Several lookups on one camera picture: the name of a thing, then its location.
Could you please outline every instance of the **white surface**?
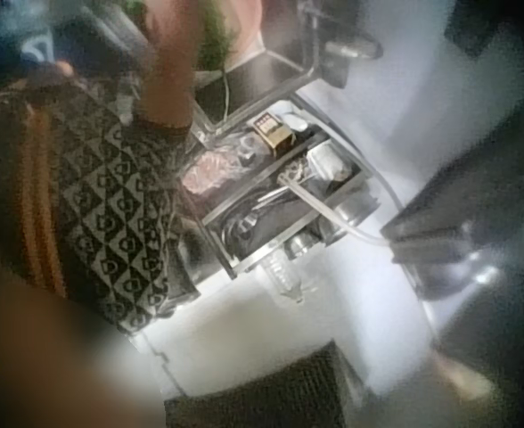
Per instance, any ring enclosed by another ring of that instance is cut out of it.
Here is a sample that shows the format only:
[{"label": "white surface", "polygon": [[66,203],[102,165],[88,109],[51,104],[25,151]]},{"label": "white surface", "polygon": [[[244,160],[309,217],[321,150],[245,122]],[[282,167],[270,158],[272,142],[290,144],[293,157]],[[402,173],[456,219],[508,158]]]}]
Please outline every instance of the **white surface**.
[{"label": "white surface", "polygon": [[[384,200],[364,230],[378,234],[394,212]],[[413,291],[390,258],[389,249],[351,238],[315,248],[296,262],[305,289],[301,305],[275,295],[257,270],[232,283],[221,273],[201,285],[200,299],[145,334],[189,395],[272,373],[331,340],[384,393],[422,362],[430,343]]]}]

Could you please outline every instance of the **wire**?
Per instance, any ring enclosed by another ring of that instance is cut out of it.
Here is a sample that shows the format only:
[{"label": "wire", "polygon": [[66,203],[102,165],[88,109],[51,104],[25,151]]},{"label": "wire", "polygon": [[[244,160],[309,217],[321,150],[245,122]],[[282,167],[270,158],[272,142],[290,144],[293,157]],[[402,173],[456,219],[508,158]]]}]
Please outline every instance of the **wire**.
[{"label": "wire", "polygon": [[[304,98],[304,102],[308,103],[310,107],[317,112],[317,114],[323,114],[318,107],[314,106],[310,101]],[[395,190],[391,187],[389,182],[381,175],[381,173],[367,160],[364,158],[363,154],[360,153],[351,143],[348,142],[348,139],[345,136],[342,136],[340,132],[336,131],[332,127],[325,124],[322,120],[318,119],[316,117],[316,114],[310,112],[311,120],[314,121],[316,125],[318,125],[321,129],[323,129],[331,138],[334,138],[338,143],[343,145],[343,147],[348,150],[351,154],[356,156],[363,164],[373,173],[373,176],[377,178],[381,186],[385,189],[385,191],[389,194],[389,198],[394,203],[395,207],[397,208],[397,211],[401,211],[404,208],[403,203],[400,201],[400,199],[397,196],[397,193]],[[411,288],[414,291],[414,295],[416,296],[417,301],[419,302],[419,305],[421,306],[421,312],[424,315],[424,320],[426,321],[426,324],[429,328],[430,334],[432,336],[432,340],[434,343],[439,343],[439,334],[438,329],[434,325],[432,315],[427,309],[426,302],[422,300],[417,292],[418,288],[418,279],[417,275],[415,273],[415,267],[414,266],[407,266],[407,265],[400,265],[401,269],[403,270],[403,273],[405,274],[406,281],[409,283]]]},{"label": "wire", "polygon": [[223,122],[226,122],[228,119],[228,111],[230,109],[230,87],[228,85],[228,75],[226,74],[226,70],[223,67],[222,69],[223,73],[223,83],[225,84],[225,114],[223,116]]},{"label": "wire", "polygon": [[279,176],[278,182],[281,185],[288,186],[290,190],[292,190],[302,201],[307,203],[314,210],[317,210],[321,215],[323,215],[328,220],[330,220],[333,224],[337,225],[342,230],[354,236],[355,238],[365,243],[369,243],[370,245],[377,245],[380,247],[385,247],[389,245],[389,243],[385,241],[384,239],[377,238],[375,236],[366,234],[365,232],[357,229],[356,227],[350,226],[343,218],[341,218],[341,216],[337,212],[332,210],[330,207],[325,205],[323,202],[319,201],[315,196],[313,196],[309,191],[304,189],[298,183],[284,176]]}]

